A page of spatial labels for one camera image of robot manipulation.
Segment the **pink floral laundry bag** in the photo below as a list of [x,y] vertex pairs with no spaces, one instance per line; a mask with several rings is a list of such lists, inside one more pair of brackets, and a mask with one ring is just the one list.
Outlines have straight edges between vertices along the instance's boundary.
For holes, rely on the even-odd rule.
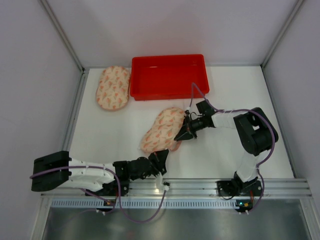
[[163,150],[176,151],[181,141],[175,140],[175,137],[183,126],[185,116],[184,110],[179,107],[162,110],[142,137],[139,149],[146,154]]
[[96,90],[96,102],[106,111],[118,111],[129,101],[130,72],[123,66],[105,68]]

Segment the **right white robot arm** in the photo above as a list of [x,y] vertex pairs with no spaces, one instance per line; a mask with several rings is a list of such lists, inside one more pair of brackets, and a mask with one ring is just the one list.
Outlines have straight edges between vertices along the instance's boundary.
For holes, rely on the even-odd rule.
[[244,156],[233,180],[249,184],[258,177],[260,165],[272,155],[279,135],[263,110],[253,109],[222,110],[213,107],[208,100],[196,104],[200,116],[191,118],[186,110],[182,127],[174,140],[187,141],[197,138],[197,132],[205,128],[228,128],[236,130]]

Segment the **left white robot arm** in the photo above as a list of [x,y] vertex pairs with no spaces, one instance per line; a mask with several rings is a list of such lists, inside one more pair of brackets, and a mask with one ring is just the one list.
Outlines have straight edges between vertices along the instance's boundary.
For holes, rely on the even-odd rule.
[[61,187],[84,189],[97,196],[124,196],[131,181],[163,176],[168,154],[166,149],[148,157],[102,164],[76,160],[62,150],[34,161],[31,190],[48,192]]

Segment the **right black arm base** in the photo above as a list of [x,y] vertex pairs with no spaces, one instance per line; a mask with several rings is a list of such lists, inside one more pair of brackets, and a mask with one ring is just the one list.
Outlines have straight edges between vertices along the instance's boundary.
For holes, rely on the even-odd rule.
[[217,182],[217,194],[226,200],[233,197],[259,197],[262,190],[262,184],[257,178],[247,182],[242,182],[239,179]]

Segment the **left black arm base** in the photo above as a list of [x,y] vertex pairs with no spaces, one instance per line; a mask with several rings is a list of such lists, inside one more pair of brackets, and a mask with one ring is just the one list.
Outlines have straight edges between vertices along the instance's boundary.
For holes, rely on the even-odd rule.
[[[129,180],[120,180],[120,191],[121,191],[122,197],[129,192],[129,185],[130,185]],[[103,197],[103,196],[117,197],[119,195],[118,183],[116,180],[114,180],[111,183],[104,183],[102,185],[102,189],[96,192],[90,191],[88,189],[86,189],[86,191],[100,197]]]

